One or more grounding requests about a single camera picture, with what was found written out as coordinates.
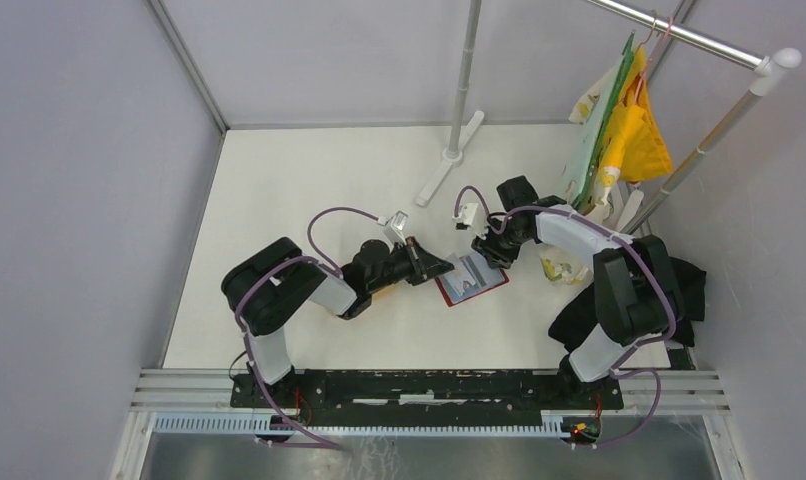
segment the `white table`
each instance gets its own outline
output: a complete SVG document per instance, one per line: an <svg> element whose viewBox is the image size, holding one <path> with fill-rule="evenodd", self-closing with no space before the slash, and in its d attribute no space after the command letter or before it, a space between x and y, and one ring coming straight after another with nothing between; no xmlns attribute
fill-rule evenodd
<svg viewBox="0 0 806 480"><path fill-rule="evenodd" d="M230 131L218 163L176 317L165 368L225 368L243 350L220 292L224 275L274 240L288 236L307 254L306 226L320 210L353 206L375 215L403 210L407 235L439 257L470 251L471 234L453 228L453 201L472 184L493 210L495 187L526 175L547 195L573 148L573 125L485 126L426 209L415 194L432 173L446 127ZM474 201L476 197L466 197ZM333 213L315 240L344 264L363 241L384 239L366 218ZM510 282L449 308L433 282L401 283L344 321L306 303L286 324L291 359L313 369L556 368L565 355L547 329L582 289L554 286L537 247L522 248ZM643 347L627 367L669 367L660 344Z"/></svg>

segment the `yellow garment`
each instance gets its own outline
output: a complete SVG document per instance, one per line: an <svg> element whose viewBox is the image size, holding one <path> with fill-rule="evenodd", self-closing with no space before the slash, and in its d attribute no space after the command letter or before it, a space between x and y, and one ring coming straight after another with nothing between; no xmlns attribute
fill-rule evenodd
<svg viewBox="0 0 806 480"><path fill-rule="evenodd" d="M603 134L598 181L604 187L611 187L618 179L643 182L673 170L665 141L653 118L646 82L641 83L638 102L634 101L645 65L644 48L639 47Z"/></svg>

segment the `hanger hook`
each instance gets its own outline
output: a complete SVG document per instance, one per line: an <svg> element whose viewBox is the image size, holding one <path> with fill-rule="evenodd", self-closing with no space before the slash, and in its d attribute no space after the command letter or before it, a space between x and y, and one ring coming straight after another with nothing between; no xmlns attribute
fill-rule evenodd
<svg viewBox="0 0 806 480"><path fill-rule="evenodd" d="M639 47L646 45L647 42L650 41L650 37L653 36L653 29L656 28L656 22L659 21L659 13L656 10L651 10L651 12L653 12L653 23L650 24L650 32L647 34L647 38L645 38L644 41L639 44Z"/></svg>

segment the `white rack foot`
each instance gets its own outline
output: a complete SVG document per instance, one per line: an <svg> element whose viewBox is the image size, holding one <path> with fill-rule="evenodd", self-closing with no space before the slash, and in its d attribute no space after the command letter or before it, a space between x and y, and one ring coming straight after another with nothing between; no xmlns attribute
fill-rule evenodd
<svg viewBox="0 0 806 480"><path fill-rule="evenodd" d="M435 192L438 191L441 184L444 183L444 179L450 174L450 170L462 164L462 160L465 157L465 146L468 145L468 142L470 142L474 134L477 133L484 119L485 113L482 110L474 112L471 121L468 122L468 125L462 129L459 135L459 155L456 156L456 158L449 157L449 152L446 148L441 152L441 162L438 164L438 168L435 169L427 184L424 185L424 188L421 189L421 192L415 197L415 203L417 205L421 207L429 205L432 197L435 196Z"/></svg>

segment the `white wall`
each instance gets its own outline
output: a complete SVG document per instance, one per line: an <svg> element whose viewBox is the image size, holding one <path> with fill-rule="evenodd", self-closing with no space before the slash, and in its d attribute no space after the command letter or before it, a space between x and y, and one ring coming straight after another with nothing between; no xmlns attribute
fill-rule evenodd
<svg viewBox="0 0 806 480"><path fill-rule="evenodd" d="M0 479L107 474L217 144L142 0L0 2Z"/></svg>
<svg viewBox="0 0 806 480"><path fill-rule="evenodd" d="M232 125L450 120L468 0L165 3ZM491 121L565 120L635 28L580 0L483 3L468 110Z"/></svg>
<svg viewBox="0 0 806 480"><path fill-rule="evenodd" d="M803 64L654 217L670 250L709 272L700 356L716 367L756 478L806 478L806 0L704 1L691 24ZM682 159L751 75L683 45L652 86Z"/></svg>

